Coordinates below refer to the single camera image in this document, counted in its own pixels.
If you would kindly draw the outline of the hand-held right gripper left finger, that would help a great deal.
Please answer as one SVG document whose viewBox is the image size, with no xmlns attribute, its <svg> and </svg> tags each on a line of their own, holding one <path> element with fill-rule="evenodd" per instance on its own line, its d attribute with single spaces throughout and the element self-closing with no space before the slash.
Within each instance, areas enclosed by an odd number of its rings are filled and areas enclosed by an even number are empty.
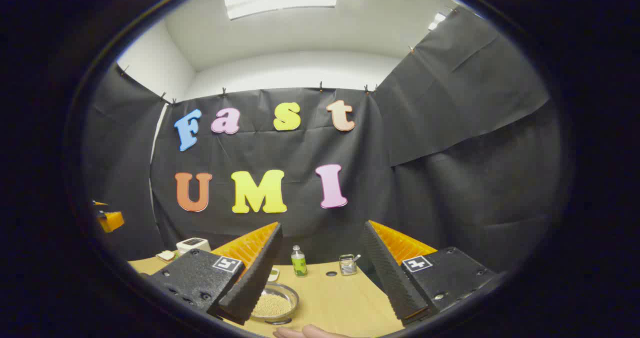
<svg viewBox="0 0 640 338">
<path fill-rule="evenodd" d="M 183 306 L 243 325 L 249 320 L 282 245 L 272 222 L 217 249 L 193 247 L 146 282 Z"/>
</svg>

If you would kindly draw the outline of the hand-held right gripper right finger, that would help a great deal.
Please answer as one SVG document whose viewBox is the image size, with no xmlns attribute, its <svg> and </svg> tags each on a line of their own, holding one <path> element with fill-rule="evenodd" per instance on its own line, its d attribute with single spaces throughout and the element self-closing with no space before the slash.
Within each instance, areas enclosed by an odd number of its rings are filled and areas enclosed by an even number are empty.
<svg viewBox="0 0 640 338">
<path fill-rule="evenodd" d="M 437 250 L 379 222 L 365 223 L 363 245 L 404 327 L 459 304 L 497 276 L 457 247 Z"/>
</svg>

